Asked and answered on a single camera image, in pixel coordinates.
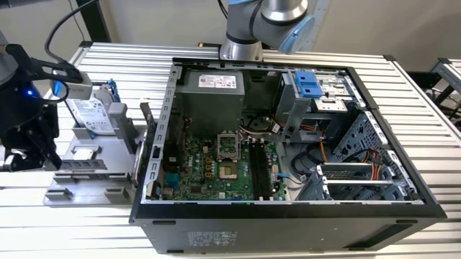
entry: power supply label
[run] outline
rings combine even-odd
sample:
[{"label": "power supply label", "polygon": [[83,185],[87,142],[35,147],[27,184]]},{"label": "power supply label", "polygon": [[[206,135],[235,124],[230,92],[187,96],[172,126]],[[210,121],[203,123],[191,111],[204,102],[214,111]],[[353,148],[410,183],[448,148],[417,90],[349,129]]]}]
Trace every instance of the power supply label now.
[{"label": "power supply label", "polygon": [[203,74],[199,77],[199,87],[210,88],[237,88],[235,76],[219,76],[215,74]]},{"label": "power supply label", "polygon": [[237,241],[237,231],[190,231],[187,235],[191,247],[234,246]]}]

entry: black metal stand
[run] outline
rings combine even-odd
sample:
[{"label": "black metal stand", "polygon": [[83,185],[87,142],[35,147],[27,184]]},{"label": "black metal stand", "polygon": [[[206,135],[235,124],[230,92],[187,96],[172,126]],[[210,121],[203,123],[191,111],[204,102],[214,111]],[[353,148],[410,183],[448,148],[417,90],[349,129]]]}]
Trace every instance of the black metal stand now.
[{"label": "black metal stand", "polygon": [[434,104],[437,106],[440,106],[440,104],[444,102],[444,100],[446,99],[446,97],[453,93],[454,89],[453,87],[449,85],[445,90],[442,91],[442,93],[437,96],[437,98],[434,99]]}]

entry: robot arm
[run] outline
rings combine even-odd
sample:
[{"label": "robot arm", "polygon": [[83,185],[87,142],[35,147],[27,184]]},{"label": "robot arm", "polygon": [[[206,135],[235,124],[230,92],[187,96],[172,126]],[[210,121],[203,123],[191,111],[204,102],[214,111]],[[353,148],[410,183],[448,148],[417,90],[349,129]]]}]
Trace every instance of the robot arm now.
[{"label": "robot arm", "polygon": [[314,17],[307,0],[228,0],[226,42],[220,59],[262,61],[262,44],[286,54],[307,41]]},{"label": "robot arm", "polygon": [[[44,0],[0,0],[0,9]],[[53,69],[51,74],[44,69]],[[59,136],[57,102],[43,99],[35,80],[57,80],[80,84],[79,70],[67,62],[59,64],[29,58],[23,47],[8,44],[0,32],[0,171],[23,171],[44,167],[57,170],[61,160],[53,139]]]}]

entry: sticker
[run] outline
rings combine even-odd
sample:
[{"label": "sticker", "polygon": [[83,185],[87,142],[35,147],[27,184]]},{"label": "sticker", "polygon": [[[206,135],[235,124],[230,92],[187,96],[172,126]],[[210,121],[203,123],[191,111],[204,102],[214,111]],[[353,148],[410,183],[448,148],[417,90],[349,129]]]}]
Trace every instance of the sticker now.
[{"label": "sticker", "polygon": [[77,111],[79,123],[96,134],[115,134],[103,102],[96,98],[72,100],[72,102]]},{"label": "sticker", "polygon": [[235,76],[218,76],[211,74],[203,74],[199,77],[199,87],[210,88],[237,88]]},{"label": "sticker", "polygon": [[235,231],[190,231],[187,232],[188,245],[191,247],[226,247],[234,246],[237,241]]},{"label": "sticker", "polygon": [[281,129],[281,125],[278,123],[275,123],[274,127],[273,127],[273,132],[278,133]]}]

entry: green circuit board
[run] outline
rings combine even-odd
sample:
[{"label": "green circuit board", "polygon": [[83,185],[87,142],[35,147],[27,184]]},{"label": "green circuit board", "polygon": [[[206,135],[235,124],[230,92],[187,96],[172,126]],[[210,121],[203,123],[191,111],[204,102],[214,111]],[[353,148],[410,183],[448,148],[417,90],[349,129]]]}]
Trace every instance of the green circuit board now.
[{"label": "green circuit board", "polygon": [[[249,143],[241,143],[241,159],[237,163],[216,160],[216,139],[186,139],[183,152],[183,165],[179,171],[179,185],[175,190],[164,187],[168,192],[162,193],[166,200],[235,200],[253,201],[253,179]],[[275,145],[265,145],[267,177],[273,180],[273,165],[279,167]],[[278,181],[281,188],[274,193],[274,200],[285,200],[283,183]]]}]

